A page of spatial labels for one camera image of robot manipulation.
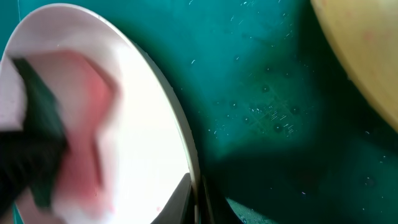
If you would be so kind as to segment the white plate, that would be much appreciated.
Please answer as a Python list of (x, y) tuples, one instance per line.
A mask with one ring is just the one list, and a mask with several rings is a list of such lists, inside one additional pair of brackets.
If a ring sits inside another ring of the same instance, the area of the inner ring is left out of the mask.
[(101, 151), (113, 170), (113, 208), (96, 222), (152, 223), (189, 173), (198, 223), (200, 168), (180, 102), (152, 59), (95, 12), (48, 4), (18, 23), (1, 60), (1, 124), (21, 125), (22, 92), (11, 56), (65, 49), (94, 61), (118, 89)]

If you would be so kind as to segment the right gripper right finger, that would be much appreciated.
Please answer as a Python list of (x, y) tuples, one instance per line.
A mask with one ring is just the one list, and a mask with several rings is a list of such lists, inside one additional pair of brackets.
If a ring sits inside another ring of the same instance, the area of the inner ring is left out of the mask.
[(202, 223), (210, 224), (234, 224), (236, 215), (229, 203), (222, 196), (211, 180), (204, 175), (201, 177), (200, 187), (200, 211), (202, 212)]

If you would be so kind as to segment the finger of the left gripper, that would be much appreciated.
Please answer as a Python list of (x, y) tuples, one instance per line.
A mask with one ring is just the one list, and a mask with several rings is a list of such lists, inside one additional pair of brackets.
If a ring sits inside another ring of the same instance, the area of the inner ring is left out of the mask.
[(23, 131), (1, 133), (2, 215), (28, 187), (38, 207), (51, 205), (55, 176), (66, 148), (64, 137)]

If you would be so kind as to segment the green pink sponge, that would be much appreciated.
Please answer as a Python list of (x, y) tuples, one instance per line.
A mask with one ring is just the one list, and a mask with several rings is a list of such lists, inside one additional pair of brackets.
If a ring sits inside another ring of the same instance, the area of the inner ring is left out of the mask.
[(113, 170), (101, 153), (118, 94), (114, 80), (94, 61), (70, 50), (13, 56), (25, 102), (20, 130), (64, 137), (52, 190), (54, 215), (69, 221), (98, 220), (113, 208)]

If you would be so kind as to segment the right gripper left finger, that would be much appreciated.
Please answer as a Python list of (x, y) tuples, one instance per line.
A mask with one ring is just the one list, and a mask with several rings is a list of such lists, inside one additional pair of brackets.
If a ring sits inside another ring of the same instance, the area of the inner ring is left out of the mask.
[(186, 173), (163, 210), (151, 224), (194, 224), (195, 199), (193, 196), (192, 181)]

